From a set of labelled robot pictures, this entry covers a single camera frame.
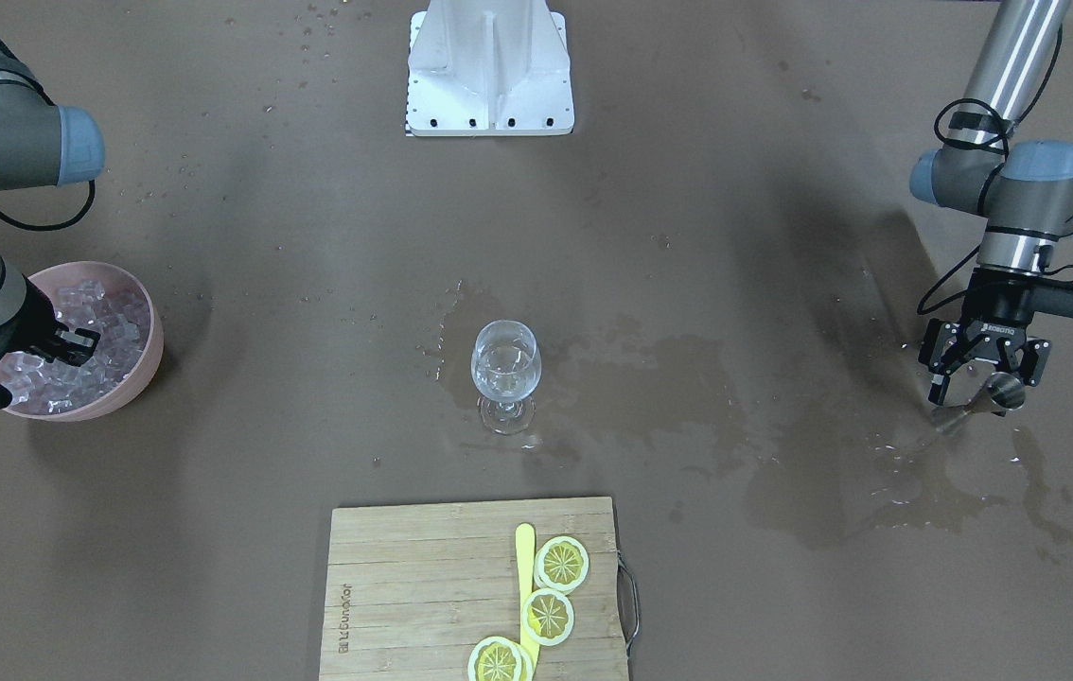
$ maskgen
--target yellow knife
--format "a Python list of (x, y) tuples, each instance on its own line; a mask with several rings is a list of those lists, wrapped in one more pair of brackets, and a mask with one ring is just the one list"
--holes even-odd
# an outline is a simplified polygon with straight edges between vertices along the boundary
[(536, 656), (541, 643), (533, 641), (525, 630), (525, 601), (532, 594), (532, 561), (536, 553), (536, 531), (527, 522), (516, 525), (516, 571), (519, 579), (519, 647), (532, 656), (532, 672), (536, 671)]

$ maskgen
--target table surface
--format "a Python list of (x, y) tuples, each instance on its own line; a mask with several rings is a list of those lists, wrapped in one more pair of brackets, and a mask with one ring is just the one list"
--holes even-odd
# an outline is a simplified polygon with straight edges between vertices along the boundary
[[(0, 3), (108, 144), (84, 223), (0, 250), (128, 268), (167, 338), (118, 413), (0, 413), (0, 678), (312, 680), (330, 509), (593, 494), (636, 681), (1073, 678), (1073, 322), (952, 439), (913, 362), (983, 224), (909, 169), (996, 8), (554, 4), (573, 134), (415, 139), (418, 0)], [(1073, 140), (1073, 8), (1018, 138)], [(518, 436), (473, 406), (495, 317), (544, 357)]]

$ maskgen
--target glass of water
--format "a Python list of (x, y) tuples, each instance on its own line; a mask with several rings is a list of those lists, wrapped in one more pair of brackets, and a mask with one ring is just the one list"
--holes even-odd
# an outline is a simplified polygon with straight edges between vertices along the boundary
[(470, 371), (482, 394), (476, 410), (484, 426), (501, 435), (528, 428), (531, 395), (541, 383), (541, 351), (531, 329), (505, 319), (485, 325), (473, 343)]

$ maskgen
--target bowl of ice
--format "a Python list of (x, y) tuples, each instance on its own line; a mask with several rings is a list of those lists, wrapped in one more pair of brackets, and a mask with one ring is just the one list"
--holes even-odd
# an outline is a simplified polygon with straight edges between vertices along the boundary
[(86, 420), (129, 404), (155, 379), (162, 360), (162, 324), (137, 277), (98, 262), (65, 263), (28, 277), (44, 291), (71, 331), (100, 332), (94, 357), (79, 367), (11, 353), (0, 383), (9, 413), (43, 420)]

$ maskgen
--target wooden cutting board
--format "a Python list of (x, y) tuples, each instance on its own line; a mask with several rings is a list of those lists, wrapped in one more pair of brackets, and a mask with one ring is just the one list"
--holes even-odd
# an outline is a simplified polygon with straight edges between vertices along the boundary
[(321, 680), (464, 681), (482, 638), (518, 641), (520, 522), (536, 549), (570, 534), (591, 557), (574, 631), (541, 648), (533, 681), (629, 681), (609, 497), (335, 509)]

